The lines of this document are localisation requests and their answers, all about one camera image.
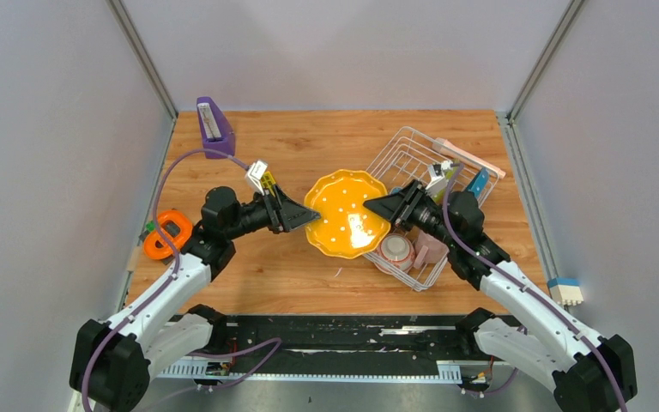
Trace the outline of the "blue polka dot plate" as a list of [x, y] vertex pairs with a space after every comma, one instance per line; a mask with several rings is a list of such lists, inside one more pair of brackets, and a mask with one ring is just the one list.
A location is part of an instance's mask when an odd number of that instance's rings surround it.
[[482, 167], [479, 172], [469, 181], [464, 190], [466, 192], [472, 193], [476, 199], [480, 199], [481, 193], [483, 192], [488, 180], [489, 172], [485, 167]]

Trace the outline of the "yellow polka dot plate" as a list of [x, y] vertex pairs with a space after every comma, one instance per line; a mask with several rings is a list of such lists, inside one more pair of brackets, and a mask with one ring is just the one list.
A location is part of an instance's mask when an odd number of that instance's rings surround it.
[[304, 200], [320, 214], [305, 226], [308, 243], [332, 258], [354, 259], [374, 251], [390, 224], [364, 201], [388, 194], [380, 180], [361, 170], [338, 169], [318, 179]]

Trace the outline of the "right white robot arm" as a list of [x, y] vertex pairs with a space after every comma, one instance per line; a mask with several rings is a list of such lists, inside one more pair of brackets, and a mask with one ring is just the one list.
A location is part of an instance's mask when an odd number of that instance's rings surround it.
[[475, 195], [447, 190], [442, 203], [414, 180], [364, 205], [393, 227], [417, 228], [448, 248], [452, 270], [495, 300], [524, 331], [486, 309], [466, 316], [455, 338], [467, 358], [506, 361], [552, 392], [563, 411], [625, 411], [638, 393], [634, 354], [622, 336], [605, 337], [563, 310], [484, 233]]

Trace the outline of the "green polka dot plate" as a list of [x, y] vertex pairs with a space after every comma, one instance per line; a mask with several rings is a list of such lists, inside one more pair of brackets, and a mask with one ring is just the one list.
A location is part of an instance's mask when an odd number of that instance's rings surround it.
[[458, 179], [463, 167], [460, 163], [451, 164], [450, 168], [444, 173], [444, 176], [434, 183], [434, 187], [429, 190], [431, 198], [436, 204], [441, 204], [444, 194], [448, 188], [452, 188]]

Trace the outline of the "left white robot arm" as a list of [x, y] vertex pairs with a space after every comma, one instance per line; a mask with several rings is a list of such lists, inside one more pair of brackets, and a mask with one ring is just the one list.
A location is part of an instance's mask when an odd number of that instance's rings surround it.
[[320, 217], [278, 185], [261, 189], [248, 203], [227, 186], [210, 190], [200, 221], [164, 274], [132, 304], [106, 320], [89, 319], [78, 330], [69, 384], [81, 394], [83, 408], [97, 403], [131, 411], [157, 374], [181, 357], [200, 348], [221, 353], [229, 334], [218, 312], [198, 305], [175, 324], [170, 318], [227, 267], [235, 239], [264, 228], [289, 233]]

